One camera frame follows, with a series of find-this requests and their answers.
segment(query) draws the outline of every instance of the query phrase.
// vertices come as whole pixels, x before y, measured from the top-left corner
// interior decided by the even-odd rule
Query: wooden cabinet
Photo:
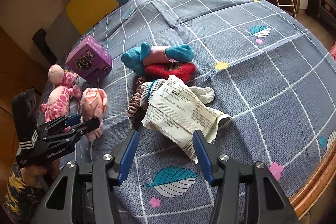
[[[0,27],[0,202],[6,192],[18,141],[12,118],[11,100],[32,87],[43,91],[48,72],[26,54]]]

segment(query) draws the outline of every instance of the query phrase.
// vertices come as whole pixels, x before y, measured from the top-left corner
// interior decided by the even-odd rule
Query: pink stuffed animal
[[[107,110],[107,96],[102,89],[87,88],[83,92],[81,99],[81,122],[87,121],[93,118],[97,118],[100,121],[100,126],[96,130],[85,134],[89,142],[93,142],[96,138],[99,138],[102,133],[103,117]]]
[[[81,91],[78,86],[74,85],[72,89],[69,89],[66,86],[60,85],[50,93],[48,103],[41,105],[41,112],[44,113],[46,122],[60,116],[69,115],[69,98],[71,95],[78,99],[81,97]],[[67,127],[63,131],[67,132],[69,130],[70,127]]]
[[[62,85],[70,89],[76,84],[77,76],[77,73],[68,72],[67,70],[64,71],[59,65],[52,65],[48,72],[51,83],[55,86]]]

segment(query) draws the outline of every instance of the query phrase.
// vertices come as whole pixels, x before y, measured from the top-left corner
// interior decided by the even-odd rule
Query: red fabric item
[[[188,82],[195,72],[193,63],[169,63],[169,64],[152,64],[145,68],[145,71],[150,75],[157,75],[160,78],[168,80],[169,75],[175,75],[184,83]]]

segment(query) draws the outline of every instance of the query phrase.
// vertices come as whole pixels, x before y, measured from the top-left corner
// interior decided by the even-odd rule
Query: gray plaid bedsheet
[[[232,116],[218,129],[220,152],[247,164],[265,162],[287,196],[324,156],[336,129],[336,63],[307,29],[265,0],[129,0],[88,34],[111,54],[113,69],[94,83],[78,78],[77,84],[104,89],[109,109],[102,137],[91,145],[82,138],[63,163],[95,160],[124,140],[135,74],[120,56],[144,41],[190,44],[197,70],[188,85],[212,87],[216,96],[209,106]],[[52,88],[47,84],[43,102]],[[75,98],[70,110],[79,111]],[[208,223],[216,188],[173,142],[144,127],[139,132],[128,180],[115,188],[124,223]],[[171,172],[183,175],[172,181]],[[184,182],[187,191],[179,188]],[[242,186],[239,219],[244,198]]]

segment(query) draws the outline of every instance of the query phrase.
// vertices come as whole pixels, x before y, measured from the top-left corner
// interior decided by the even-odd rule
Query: white label
[[[206,107],[196,95],[174,75],[154,93],[142,120],[143,126],[157,130],[176,143],[195,163],[198,163],[193,133],[202,130],[208,143],[217,135],[218,123],[230,115]]]

